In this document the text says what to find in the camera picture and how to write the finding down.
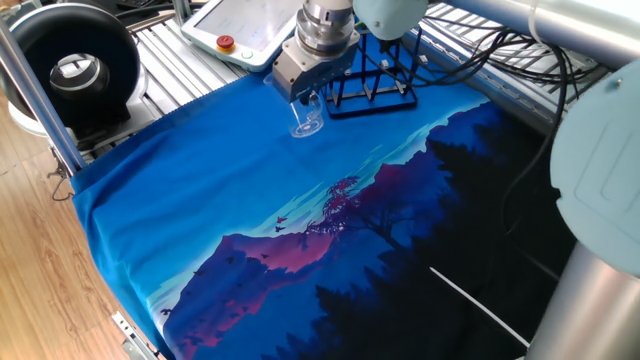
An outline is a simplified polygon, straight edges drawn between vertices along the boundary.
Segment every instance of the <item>metal frame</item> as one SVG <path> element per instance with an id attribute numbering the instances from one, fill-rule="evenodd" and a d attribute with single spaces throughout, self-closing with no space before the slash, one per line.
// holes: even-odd
<path id="1" fill-rule="evenodd" d="M 189 0 L 173 0 L 173 6 L 176 13 L 176 22 L 178 23 L 178 26 L 182 27 L 182 25 L 192 15 L 191 7 L 189 6 Z"/>
<path id="2" fill-rule="evenodd" d="M 179 106 L 247 75 L 240 67 L 224 63 L 194 46 L 182 36 L 173 17 L 173 11 L 164 11 L 155 18 L 127 28 L 136 41 L 141 58 L 139 86 L 127 102 L 131 119 L 108 129 L 99 137 L 83 139 L 85 142 L 79 152 L 86 164 Z M 19 126 L 34 123 L 34 128 L 27 129 L 28 132 L 49 137 L 43 125 L 23 115 L 11 104 L 9 108 L 14 120 L 18 117 L 16 123 Z M 50 145 L 55 149 L 56 157 L 62 159 L 58 156 L 61 152 L 58 149 L 64 147 L 53 141 Z"/>
<path id="3" fill-rule="evenodd" d="M 153 352 L 149 345 L 143 340 L 136 328 L 131 326 L 127 319 L 122 316 L 120 311 L 111 315 L 113 322 L 118 325 L 118 328 L 127 337 L 122 348 L 129 355 L 131 360 L 157 360 L 160 352 Z"/>
<path id="4" fill-rule="evenodd" d="M 427 15 L 474 26 L 501 25 L 444 3 L 430 6 Z M 489 33 L 489 30 L 470 29 L 453 24 L 438 25 L 440 24 L 432 25 L 429 21 L 422 21 L 420 28 L 409 31 L 403 40 L 407 46 L 413 47 L 416 38 L 420 38 L 420 53 L 427 55 L 431 62 L 448 70 L 459 66 L 472 56 L 473 50 L 462 46 L 461 41 L 476 41 Z M 489 37 L 485 43 L 490 44 L 491 40 L 493 37 Z M 513 54 L 511 57 L 504 58 L 509 65 L 554 74 L 559 72 L 557 60 L 553 56 L 546 56 L 544 49 L 536 51 L 534 48 L 518 45 L 509 48 L 508 51 Z M 574 52 L 567 52 L 567 54 L 571 58 L 574 70 L 588 69 L 595 65 L 593 60 L 580 54 Z M 578 95 L 586 92 L 608 75 L 609 70 L 605 67 L 597 69 L 578 84 Z M 544 85 L 515 78 L 490 64 L 486 64 L 465 84 L 482 92 L 535 130 L 545 134 L 551 130 L 560 93 L 557 85 Z M 577 100 L 573 86 L 567 90 L 565 113 Z"/>
<path id="5" fill-rule="evenodd" d="M 360 71 L 352 73 L 351 71 L 346 72 L 345 74 L 336 77 L 331 80 L 326 86 L 322 87 L 321 91 L 325 98 L 325 103 L 327 106 L 327 111 L 329 116 L 332 119 L 347 119 L 355 116 L 367 115 L 378 113 L 381 111 L 390 111 L 390 110 L 402 110 L 408 108 L 414 108 L 418 103 L 418 98 L 416 93 L 410 85 L 404 85 L 399 81 L 395 81 L 395 85 L 380 88 L 380 79 L 383 76 L 387 76 L 385 72 L 379 68 L 375 68 L 372 70 L 367 70 L 367 37 L 371 32 L 364 31 L 361 32 L 361 48 L 359 52 L 361 53 L 361 64 Z M 395 57 L 399 59 L 400 57 L 400 45 L 395 45 Z M 405 82 L 411 84 L 413 81 L 413 77 L 409 77 L 408 79 L 405 77 L 404 72 L 397 66 L 397 64 L 393 64 L 393 66 L 389 67 L 388 64 L 382 65 L 386 72 L 393 74 L 394 76 L 398 76 L 404 79 Z M 412 60 L 411 70 L 415 71 L 418 68 L 418 64 L 415 60 Z M 369 88 L 367 84 L 367 79 L 374 78 L 374 83 L 372 88 Z M 345 93 L 345 84 L 347 82 L 360 82 L 362 86 L 362 91 Z M 396 96 L 396 101 L 391 102 L 381 102 L 378 96 L 387 96 L 391 94 L 400 94 L 400 97 Z M 349 105 L 350 99 L 355 98 L 367 98 L 368 105 L 360 106 L 360 107 L 347 107 L 345 105 Z"/>
<path id="6" fill-rule="evenodd" d="M 640 58 L 637 1 L 446 1 L 614 69 Z"/>
<path id="7" fill-rule="evenodd" d="M 69 174 L 74 175 L 80 171 L 86 166 L 85 161 L 33 73 L 31 66 L 29 66 L 22 50 L 11 36 L 11 31 L 4 20 L 0 20 L 0 62 L 31 112 L 44 127 Z"/>

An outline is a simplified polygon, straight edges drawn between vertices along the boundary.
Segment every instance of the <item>printed mountain landscape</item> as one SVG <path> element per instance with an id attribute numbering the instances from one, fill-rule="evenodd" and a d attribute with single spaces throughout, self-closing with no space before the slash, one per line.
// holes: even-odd
<path id="1" fill-rule="evenodd" d="M 383 164 L 372 183 L 361 186 L 356 174 L 329 187 L 318 204 L 322 220 L 303 231 L 286 233 L 291 220 L 282 214 L 271 237 L 225 236 L 177 305 L 162 310 L 176 356 L 522 356 L 522 344 L 430 267 L 533 337 L 556 284 L 518 249 L 560 272 L 574 242 L 555 209 L 545 165 L 507 204 L 515 214 L 509 221 L 518 225 L 512 238 L 504 236 L 502 195 L 539 138 L 485 104 L 453 115 L 423 140 L 427 151 L 402 165 Z"/>

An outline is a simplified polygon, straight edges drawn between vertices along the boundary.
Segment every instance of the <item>metal grating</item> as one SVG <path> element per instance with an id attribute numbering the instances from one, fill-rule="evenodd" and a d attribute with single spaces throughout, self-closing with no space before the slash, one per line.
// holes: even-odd
<path id="1" fill-rule="evenodd" d="M 162 116 L 248 73 L 223 62 L 184 38 L 173 18 L 159 20 L 132 32 L 142 70 L 142 91 L 127 106 L 131 119 L 100 134 L 91 150 L 83 151 L 87 163 L 122 144 Z"/>
<path id="2" fill-rule="evenodd" d="M 496 22 L 442 3 L 430 6 L 426 15 L 467 25 L 501 26 Z M 430 19 L 423 19 L 420 28 L 422 29 L 420 52 L 429 55 L 430 60 L 444 68 L 453 68 L 465 62 L 472 56 L 480 40 L 486 37 L 484 47 L 480 47 L 485 49 L 497 36 L 497 34 L 488 36 L 492 30 L 472 29 Z M 410 34 L 412 39 L 415 39 L 418 30 L 414 29 Z M 407 42 L 407 45 L 414 46 L 415 40 Z M 599 68 L 577 84 L 577 94 L 573 86 L 569 86 L 565 112 L 571 108 L 580 94 L 609 74 L 608 69 L 599 66 L 590 58 L 568 50 L 567 55 L 571 58 L 574 72 L 578 69 Z M 560 73 L 555 56 L 540 44 L 506 47 L 496 53 L 493 58 L 523 70 Z M 491 100 L 507 107 L 516 115 L 526 118 L 525 121 L 539 131 L 546 132 L 550 129 L 558 105 L 559 85 L 546 85 L 520 79 L 489 64 L 484 66 L 469 85 L 487 94 Z"/>

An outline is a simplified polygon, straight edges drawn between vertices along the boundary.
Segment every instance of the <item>red emergency stop button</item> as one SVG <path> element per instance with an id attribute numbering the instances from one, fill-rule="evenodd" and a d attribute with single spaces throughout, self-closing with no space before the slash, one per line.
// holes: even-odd
<path id="1" fill-rule="evenodd" d="M 218 45 L 218 51 L 225 54 L 230 54 L 236 49 L 235 41 L 229 35 L 222 35 L 218 37 L 216 44 Z"/>

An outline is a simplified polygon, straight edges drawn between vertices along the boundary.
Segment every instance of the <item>white cable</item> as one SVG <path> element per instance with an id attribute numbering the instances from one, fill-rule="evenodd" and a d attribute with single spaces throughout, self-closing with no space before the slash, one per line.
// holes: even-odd
<path id="1" fill-rule="evenodd" d="M 531 12 L 529 13 L 529 32 L 531 33 L 531 37 L 534 38 L 538 43 L 543 44 L 542 40 L 540 40 L 540 36 L 538 36 L 538 31 L 536 30 L 536 14 L 538 12 L 538 4 L 540 0 L 533 0 L 533 4 L 531 4 Z"/>
<path id="2" fill-rule="evenodd" d="M 457 292 L 462 294 L 462 296 L 466 297 L 467 300 L 471 301 L 475 306 L 480 308 L 480 310 L 484 311 L 485 314 L 489 315 L 495 322 L 497 322 L 500 326 L 502 326 L 505 330 L 507 330 L 513 337 L 515 337 L 518 341 L 522 343 L 522 345 L 526 346 L 527 349 L 531 346 L 527 340 L 525 340 L 522 336 L 520 336 L 515 330 L 513 330 L 507 323 L 502 321 L 496 314 L 492 313 L 491 310 L 487 309 L 484 305 L 482 305 L 478 300 L 471 297 L 471 295 L 467 294 L 466 291 L 462 290 L 458 285 L 456 285 L 453 281 L 447 279 L 446 276 L 442 275 L 438 270 L 429 267 L 431 272 L 436 274 L 440 279 L 444 280 L 449 286 L 454 288 Z"/>

